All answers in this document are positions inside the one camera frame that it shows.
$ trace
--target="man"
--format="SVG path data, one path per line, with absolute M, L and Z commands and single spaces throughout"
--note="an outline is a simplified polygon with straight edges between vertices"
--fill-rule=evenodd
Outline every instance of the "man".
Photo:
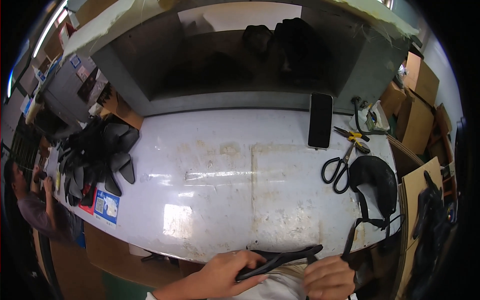
M 265 263 L 264 257 L 247 250 L 217 254 L 201 271 L 148 293 L 146 300 L 305 300 L 306 296 L 311 300 L 345 300 L 355 289 L 355 272 L 340 256 L 318 260 L 304 271 L 305 265 L 289 267 L 290 271 L 296 267 L 298 271 L 294 273 L 280 267 L 269 274 L 235 282 L 241 269 L 255 268 L 258 262 Z
M 17 205 L 24 219 L 38 232 L 50 239 L 71 242 L 81 231 L 82 220 L 68 211 L 66 207 L 55 200 L 52 195 L 52 178 L 43 180 L 46 202 L 42 202 L 40 195 L 40 168 L 33 169 L 30 192 L 23 172 L 13 159 L 8 159 L 3 168 L 5 188 L 11 188 L 17 198 Z

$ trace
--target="white table surface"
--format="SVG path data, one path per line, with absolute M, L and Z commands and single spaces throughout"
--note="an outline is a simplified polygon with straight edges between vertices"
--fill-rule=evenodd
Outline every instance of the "white table surface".
M 348 129 L 348 116 L 333 115 L 333 125 Z M 341 254 L 348 232 L 361 216 L 349 188 L 335 194 L 323 183 L 325 161 L 343 157 L 350 142 L 332 133 L 330 148 L 308 148 L 309 113 L 237 109 L 177 113 L 144 120 L 130 151 L 136 182 L 115 174 L 123 192 L 116 228 L 65 202 L 86 222 L 146 250 L 207 262 L 216 253 L 238 249 L 281 252 L 322 244 L 318 258 Z M 396 173 L 386 136 L 370 136 L 372 154 Z M 58 152 L 47 173 L 55 177 Z M 351 164 L 357 155 L 353 151 Z M 336 167 L 330 165 L 327 171 Z M 97 186 L 105 191 L 103 183 Z M 382 218 L 373 189 L 361 186 L 370 218 Z M 400 213 L 397 202 L 396 212 Z M 391 226 L 391 234 L 400 218 Z M 360 224 L 352 250 L 385 238 L 385 231 Z

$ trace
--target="black phone screen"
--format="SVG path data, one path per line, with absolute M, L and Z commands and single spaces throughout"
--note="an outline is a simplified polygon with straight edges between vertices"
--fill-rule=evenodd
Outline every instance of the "black phone screen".
M 328 148 L 332 132 L 333 98 L 329 95 L 312 93 L 310 97 L 310 128 L 308 146 Z

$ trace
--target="black hose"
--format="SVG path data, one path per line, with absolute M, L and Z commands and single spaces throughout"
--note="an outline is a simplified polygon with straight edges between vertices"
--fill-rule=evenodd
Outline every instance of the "black hose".
M 357 125 L 357 130 L 361 133 L 362 135 L 362 139 L 366 142 L 368 142 L 370 140 L 370 138 L 367 136 L 367 135 L 372 135 L 372 134 L 378 134 L 378 135 L 387 135 L 388 132 L 386 131 L 381 131 L 381 130 L 372 130 L 372 131 L 368 131 L 368 132 L 364 132 L 362 131 L 362 129 L 360 129 L 360 124 L 359 124 L 359 107 L 358 107 L 358 102 L 361 101 L 361 98 L 360 97 L 353 97 L 352 98 L 352 102 L 353 102 L 353 105 L 355 106 L 355 124 Z

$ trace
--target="hand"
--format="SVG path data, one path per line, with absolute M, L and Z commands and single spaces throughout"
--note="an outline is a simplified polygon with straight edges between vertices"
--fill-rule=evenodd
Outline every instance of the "hand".
M 38 179 L 38 173 L 39 172 L 40 172 L 40 167 L 38 165 L 34 165 L 33 170 L 32 170 L 32 175 L 33 175 L 34 180 Z
M 345 300 L 355 290 L 355 271 L 340 256 L 330 256 L 307 266 L 305 293 L 312 300 Z
M 45 189 L 45 194 L 52 195 L 52 177 L 48 176 L 45 178 L 43 188 Z
M 266 263 L 266 259 L 247 250 L 215 255 L 201 271 L 186 278 L 194 291 L 192 299 L 233 297 L 253 288 L 268 276 L 257 275 L 239 283 L 235 282 L 235 276 L 244 267 L 256 268 L 257 262 Z

